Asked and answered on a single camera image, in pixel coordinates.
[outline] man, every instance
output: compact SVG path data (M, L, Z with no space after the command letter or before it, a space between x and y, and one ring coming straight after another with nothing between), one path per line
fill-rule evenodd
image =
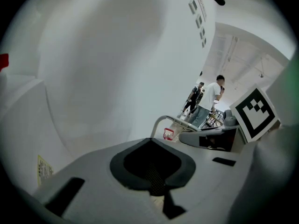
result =
M224 89L221 87L224 85L224 82L224 77L219 75L216 78L216 82L209 84L205 88L205 93L201 98L199 106L189 120L190 124L199 127L203 122L205 122L206 117L212 109L214 100L220 100L223 95Z
M204 86L205 83L200 82L200 84L198 85L198 88L194 87L194 89L192 90L192 92L190 93L188 99L187 99L187 104L185 105L182 113L185 112L185 110L190 106L190 111L193 110L195 108L195 104L196 104L196 99L198 98L201 88Z
M199 94L197 100L196 100L196 105L199 105L200 101L201 101L201 98L202 96L204 95L205 93L205 90L202 90L202 92Z

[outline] white wall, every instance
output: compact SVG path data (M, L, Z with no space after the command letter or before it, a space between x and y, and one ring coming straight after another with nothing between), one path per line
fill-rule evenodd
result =
M282 65L290 60L296 50L297 41L283 15L271 0L225 0L225 6L217 7L216 22L222 32L236 35L271 55ZM252 36L242 34L242 30Z
M176 115L214 36L213 0L203 0L204 49L190 0L36 1L1 51L11 55L8 72L45 81L54 122L75 157L148 137L159 116Z

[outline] man in dark clothing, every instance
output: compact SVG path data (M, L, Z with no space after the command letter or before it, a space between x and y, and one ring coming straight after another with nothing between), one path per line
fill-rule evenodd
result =
M187 104L185 105L184 109L182 110L182 113L185 112L185 110L190 106L190 111L193 110L195 108L195 104L196 104L196 99L198 98L200 92L201 92L201 88L204 86L205 83L200 82L200 84L198 85L198 88L194 87L194 89L192 90L192 92L190 93L188 99L187 99Z
M202 98L202 96L204 95L205 90L202 90L202 92L199 94L197 100L196 100L196 105L198 105L200 103L200 100Z

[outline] ceiling beam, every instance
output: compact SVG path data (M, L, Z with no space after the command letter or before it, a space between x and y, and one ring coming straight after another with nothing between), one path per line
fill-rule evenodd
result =
M238 39L232 35L225 35L225 42L223 44L223 48L222 48L222 57L220 59L219 62L219 67L217 70L215 70L215 75L220 75L223 74L224 70L226 69L229 61L230 61L230 57L231 54L234 53L235 48L236 48L236 42Z

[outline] white plastic panel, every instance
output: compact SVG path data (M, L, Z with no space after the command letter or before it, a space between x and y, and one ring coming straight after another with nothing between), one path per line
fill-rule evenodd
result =
M54 173L73 158L53 126L43 81L25 80L19 86L8 77L7 89L14 91L6 95L0 107L0 158L12 183L33 194L38 187L38 155L53 167Z

